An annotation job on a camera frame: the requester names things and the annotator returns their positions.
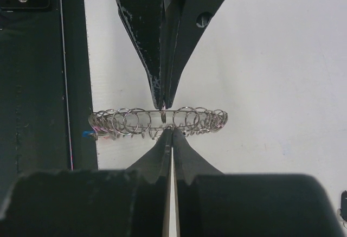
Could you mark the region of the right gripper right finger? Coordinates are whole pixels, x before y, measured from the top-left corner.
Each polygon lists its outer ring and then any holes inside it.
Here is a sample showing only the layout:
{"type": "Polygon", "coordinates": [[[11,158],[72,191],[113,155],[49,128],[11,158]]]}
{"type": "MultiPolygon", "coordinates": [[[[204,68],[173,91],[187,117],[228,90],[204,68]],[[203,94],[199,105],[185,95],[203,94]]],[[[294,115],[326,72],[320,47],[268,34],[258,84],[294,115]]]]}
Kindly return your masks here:
{"type": "Polygon", "coordinates": [[[343,236],[330,200],[305,174],[224,174],[172,134],[179,236],[343,236]]]}

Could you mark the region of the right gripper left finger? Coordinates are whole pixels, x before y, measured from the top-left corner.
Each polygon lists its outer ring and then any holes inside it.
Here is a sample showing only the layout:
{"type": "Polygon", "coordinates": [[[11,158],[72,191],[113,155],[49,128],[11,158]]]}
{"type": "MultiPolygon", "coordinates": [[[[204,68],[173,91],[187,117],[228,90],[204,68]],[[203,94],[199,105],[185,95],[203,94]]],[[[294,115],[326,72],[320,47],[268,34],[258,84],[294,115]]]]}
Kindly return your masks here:
{"type": "Polygon", "coordinates": [[[35,172],[1,209],[1,236],[168,236],[173,130],[124,170],[35,172]]]}

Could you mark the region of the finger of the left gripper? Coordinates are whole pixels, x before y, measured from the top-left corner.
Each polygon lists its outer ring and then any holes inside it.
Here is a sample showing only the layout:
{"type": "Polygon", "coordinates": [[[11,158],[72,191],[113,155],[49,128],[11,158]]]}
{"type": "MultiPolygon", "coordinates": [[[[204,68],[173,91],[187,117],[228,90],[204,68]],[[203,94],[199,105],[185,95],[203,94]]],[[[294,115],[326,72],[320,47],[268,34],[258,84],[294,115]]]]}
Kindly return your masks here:
{"type": "Polygon", "coordinates": [[[160,35],[163,0],[116,0],[121,21],[144,66],[155,108],[162,107],[160,35]]]}
{"type": "Polygon", "coordinates": [[[183,70],[225,0],[163,0],[162,105],[171,108],[183,70]]]}

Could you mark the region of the metal disc with keyrings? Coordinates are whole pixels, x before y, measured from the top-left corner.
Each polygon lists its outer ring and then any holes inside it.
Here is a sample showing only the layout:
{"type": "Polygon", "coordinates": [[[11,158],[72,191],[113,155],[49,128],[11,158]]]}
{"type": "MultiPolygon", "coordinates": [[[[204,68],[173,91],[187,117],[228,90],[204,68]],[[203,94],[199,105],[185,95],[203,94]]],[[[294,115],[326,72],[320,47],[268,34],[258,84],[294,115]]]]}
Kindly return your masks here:
{"type": "Polygon", "coordinates": [[[228,122],[228,113],[221,109],[184,106],[177,110],[145,110],[120,108],[93,112],[88,117],[98,139],[117,140],[140,136],[157,140],[165,129],[178,129],[184,136],[216,133],[228,122]]]}

